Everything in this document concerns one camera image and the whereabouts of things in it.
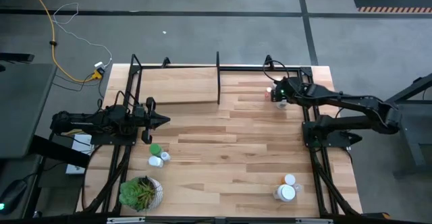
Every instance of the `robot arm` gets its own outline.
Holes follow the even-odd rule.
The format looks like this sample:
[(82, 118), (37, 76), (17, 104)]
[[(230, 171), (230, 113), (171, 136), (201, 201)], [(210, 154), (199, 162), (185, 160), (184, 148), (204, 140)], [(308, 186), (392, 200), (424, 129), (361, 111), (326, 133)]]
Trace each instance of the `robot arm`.
[(316, 122), (308, 125), (309, 134), (326, 139), (336, 130), (372, 129), (381, 134), (395, 134), (399, 131), (401, 114), (399, 110), (384, 103), (375, 96), (352, 96), (343, 92), (332, 92), (318, 84), (302, 83), (300, 78), (283, 78), (275, 81), (271, 100), (287, 100), (291, 104), (305, 107), (333, 105), (364, 113), (360, 117), (332, 118), (320, 115)]
[(134, 136), (138, 128), (144, 128), (141, 139), (145, 144), (151, 144), (150, 130), (167, 123), (170, 118), (155, 112), (156, 102), (151, 97), (147, 98), (146, 107), (147, 111), (144, 105), (136, 104), (131, 112), (123, 105), (114, 104), (93, 114), (62, 111), (53, 116), (50, 128), (55, 134), (80, 129), (91, 136), (112, 137), (113, 144)]

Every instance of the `black line on floor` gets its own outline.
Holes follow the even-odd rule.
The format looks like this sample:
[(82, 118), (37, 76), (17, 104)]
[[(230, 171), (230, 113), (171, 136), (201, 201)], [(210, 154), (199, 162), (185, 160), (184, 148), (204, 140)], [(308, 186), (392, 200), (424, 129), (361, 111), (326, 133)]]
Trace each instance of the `black line on floor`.
[(310, 18), (430, 19), (432, 13), (308, 13)]
[[(57, 15), (71, 16), (76, 10), (63, 10)], [(0, 9), (0, 14), (46, 15), (38, 9)], [(93, 11), (82, 10), (78, 16), (226, 16), (263, 18), (432, 18), (432, 13), (302, 13), (302, 12), (254, 12), (254, 11)]]
[[(61, 10), (56, 15), (72, 16), (76, 10)], [(0, 14), (46, 15), (39, 9), (0, 9)], [(254, 11), (97, 11), (80, 10), (77, 16), (221, 16), (221, 17), (266, 17), (299, 18), (300, 12), (254, 12)]]
[(302, 10), (304, 34), (306, 36), (306, 43), (308, 45), (310, 64), (318, 65), (317, 52), (315, 51), (315, 44), (313, 43), (312, 29), (310, 27), (311, 23), (308, 17), (308, 8), (306, 6), (306, 0), (299, 0), (299, 2), (300, 2), (300, 8)]

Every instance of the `cable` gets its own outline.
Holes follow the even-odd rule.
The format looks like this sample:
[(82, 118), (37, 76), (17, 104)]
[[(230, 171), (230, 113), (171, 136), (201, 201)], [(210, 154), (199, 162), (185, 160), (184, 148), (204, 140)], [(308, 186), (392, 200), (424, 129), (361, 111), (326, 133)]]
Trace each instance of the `cable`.
[(282, 65), (282, 67), (286, 70), (286, 74), (288, 75), (288, 78), (290, 77), (290, 73), (289, 73), (288, 69), (285, 67), (285, 65), (284, 65), (282, 62), (280, 62), (280, 61), (276, 61), (276, 60), (269, 60), (269, 61), (265, 61), (265, 62), (264, 62), (264, 64), (263, 64), (263, 72), (264, 72), (264, 74), (265, 74), (265, 75), (266, 75), (270, 80), (272, 80), (272, 81), (274, 81), (274, 82), (277, 81), (277, 80), (273, 79), (271, 76), (269, 76), (269, 75), (265, 72), (265, 64), (266, 64), (266, 63), (270, 63), (270, 62), (276, 62), (276, 63)]
[(339, 111), (336, 113), (336, 116), (335, 116), (335, 119), (337, 119), (338, 118), (338, 116), (339, 116), (339, 114), (340, 114), (340, 112), (342, 111), (342, 110), (344, 110), (345, 108), (340, 108), (339, 109)]
[(102, 76), (102, 79), (99, 81), (99, 86), (98, 86), (97, 90), (99, 92), (99, 96), (101, 96), (101, 99), (104, 99), (105, 95), (102, 95), (102, 92), (101, 92), (102, 81), (103, 81), (103, 76)]
[[(139, 104), (138, 100), (136, 100), (135, 97), (132, 96), (132, 94), (130, 94), (129, 92), (126, 92), (126, 93), (129, 94), (129, 96), (131, 96), (132, 99), (134, 99), (134, 103)], [(116, 94), (116, 96), (115, 96), (115, 100), (114, 100), (114, 104), (113, 104), (113, 105), (116, 105), (116, 104), (117, 104), (117, 100), (118, 100), (118, 98), (119, 98), (119, 94), (122, 94), (123, 97), (126, 98), (126, 95), (125, 95), (122, 91), (118, 91), (117, 94)]]
[(421, 99), (424, 100), (425, 99), (425, 93), (427, 91), (427, 88), (423, 91), (423, 95), (421, 96)]
[(73, 89), (73, 88), (67, 88), (67, 87), (64, 87), (64, 86), (60, 86), (60, 85), (58, 85), (58, 84), (56, 84), (56, 83), (54, 83), (54, 82), (53, 82), (53, 85), (54, 85), (54, 86), (61, 87), (61, 88), (66, 89), (66, 90), (71, 90), (71, 91), (74, 91), (74, 92), (80, 92), (80, 91), (84, 88), (85, 80), (87, 80), (87, 78), (91, 77), (92, 75), (93, 75), (93, 73), (89, 74), (89, 75), (86, 77), (86, 79), (84, 79), (83, 83), (81, 83), (81, 88), (80, 88), (79, 90), (78, 90), (78, 89)]
[[(66, 82), (70, 82), (72, 84), (77, 84), (77, 85), (80, 85), (80, 86), (82, 85), (82, 83), (74, 82), (73, 80), (68, 80), (68, 79), (64, 78), (63, 76), (60, 76), (60, 75), (57, 75), (57, 74), (55, 76), (58, 77), (58, 78), (60, 78), (60, 79), (62, 79), (62, 80), (65, 80)], [(97, 85), (99, 85), (99, 83), (91, 84), (91, 85), (84, 84), (84, 86), (97, 86)]]
[[(51, 166), (51, 167), (48, 168), (48, 169), (43, 169), (42, 172), (46, 172), (46, 171), (52, 170), (54, 167), (56, 167), (56, 166), (58, 166), (58, 165), (60, 165), (60, 164), (65, 164), (65, 163), (66, 163), (66, 162), (61, 162), (61, 163), (54, 164), (53, 166)], [(27, 177), (30, 177), (30, 176), (32, 176), (32, 175), (36, 175), (36, 174), (38, 174), (38, 172), (36, 172), (36, 173), (31, 173), (31, 174), (27, 175), (26, 177), (23, 177), (23, 178), (20, 179), (20, 180), (22, 180), (22, 181), (26, 181), (26, 178), (27, 178)]]
[[(67, 22), (58, 22), (57, 18), (55, 17), (55, 14), (57, 14), (57, 12), (59, 10), (61, 10), (61, 8), (65, 7), (65, 6), (68, 6), (68, 5), (76, 5), (76, 13)], [(79, 13), (79, 11), (78, 11), (79, 5), (80, 4), (76, 3), (76, 2), (62, 5), (59, 9), (57, 9), (57, 11), (54, 12), (54, 14), (53, 14), (53, 22), (55, 24), (57, 24), (57, 26), (59, 26), (59, 28), (61, 28), (65, 33), (70, 34), (70, 35), (74, 36), (75, 38), (77, 38), (79, 40), (83, 40), (83, 41), (87, 42), (89, 45), (96, 46), (96, 47), (103, 47), (109, 53), (109, 61), (108, 61), (108, 63), (106, 65), (104, 64), (104, 66), (107, 67), (111, 63), (111, 61), (113, 60), (113, 54), (111, 54), (111, 51), (105, 45), (98, 45), (98, 44), (90, 43), (85, 38), (80, 38), (79, 36), (76, 36), (73, 32), (68, 32), (63, 26), (60, 25), (60, 24), (69, 24), (72, 21), (72, 19), (74, 19), (74, 17), (76, 15), (78, 15), (78, 13)]]
[(66, 137), (66, 138), (72, 139), (72, 140), (74, 140), (74, 141), (76, 141), (76, 142), (78, 142), (78, 143), (84, 144), (84, 145), (86, 145), (86, 146), (90, 146), (90, 144), (87, 144), (87, 143), (81, 142), (81, 141), (79, 141), (79, 140), (77, 140), (77, 139), (75, 139), (75, 138), (73, 138), (73, 137), (71, 137), (71, 136), (65, 136), (65, 135), (61, 135), (61, 134), (58, 134), (58, 136), (60, 136), (60, 137)]
[(57, 62), (57, 60), (56, 60), (56, 58), (55, 58), (55, 53), (54, 53), (54, 51), (55, 51), (55, 46), (57, 45), (57, 42), (55, 42), (55, 29), (54, 29), (54, 23), (53, 23), (53, 20), (51, 19), (51, 16), (49, 15), (49, 12), (48, 12), (48, 9), (47, 9), (47, 7), (45, 6), (45, 4), (43, 3), (43, 1), (42, 0), (39, 0), (39, 3), (43, 6), (43, 9), (45, 10), (45, 12), (47, 13), (47, 16), (48, 16), (48, 18), (49, 18), (49, 23), (51, 24), (51, 32), (52, 32), (52, 38), (51, 38), (51, 41), (50, 41), (50, 44), (51, 44), (51, 56), (52, 56), (52, 58), (53, 58), (53, 61), (54, 61), (54, 64), (65, 74), (65, 75), (67, 75), (71, 80), (73, 80), (73, 81), (75, 81), (75, 82), (83, 82), (83, 83), (85, 83), (85, 82), (89, 82), (89, 81), (92, 81), (92, 80), (94, 80), (94, 78), (92, 77), (92, 78), (90, 78), (90, 79), (88, 79), (88, 80), (78, 80), (78, 79), (75, 79), (74, 77), (72, 77), (71, 75), (69, 75), (60, 65), (59, 65), (59, 63)]

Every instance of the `potted plant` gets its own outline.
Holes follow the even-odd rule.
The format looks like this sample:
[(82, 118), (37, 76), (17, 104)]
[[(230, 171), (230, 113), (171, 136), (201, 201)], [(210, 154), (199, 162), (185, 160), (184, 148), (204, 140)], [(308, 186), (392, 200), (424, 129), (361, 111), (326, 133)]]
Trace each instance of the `potted plant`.
[(149, 211), (156, 208), (161, 203), (162, 197), (161, 184), (147, 176), (135, 177), (120, 186), (120, 203), (135, 211)]

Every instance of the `gray floor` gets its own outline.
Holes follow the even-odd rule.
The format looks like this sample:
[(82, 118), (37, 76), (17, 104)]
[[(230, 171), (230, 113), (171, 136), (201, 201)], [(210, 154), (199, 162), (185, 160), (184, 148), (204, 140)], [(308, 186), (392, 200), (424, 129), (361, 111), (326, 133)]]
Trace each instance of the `gray floor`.
[[(48, 8), (79, 2), (80, 9), (142, 11), (299, 12), (298, 0), (45, 0)], [(309, 12), (356, 13), (353, 0), (306, 0)], [(0, 7), (40, 9), (36, 0), (0, 0)], [(319, 65), (329, 65), (337, 90), (386, 99), (419, 76), (432, 72), (430, 19), (310, 19)], [(46, 16), (1, 15), (0, 48), (33, 53), (35, 63), (52, 63)], [(128, 63), (132, 53), (145, 63), (262, 63), (266, 54), (286, 65), (310, 65), (301, 18), (77, 16), (68, 30), (106, 45), (114, 63)], [(85, 77), (108, 54), (57, 29), (57, 60), (77, 78)], [(66, 82), (55, 79), (64, 86)], [(432, 91), (426, 93), (432, 98)], [(96, 87), (70, 92), (53, 86), (37, 133), (48, 136), (52, 114), (93, 112)], [(364, 140), (352, 149), (354, 172), (364, 212), (387, 212), (395, 219), (432, 222), (431, 176), (393, 178), (392, 171), (411, 164), (399, 135), (359, 132)], [(49, 177), (63, 178), (61, 170)], [(39, 208), (47, 215), (71, 213), (77, 180), (44, 190)]]

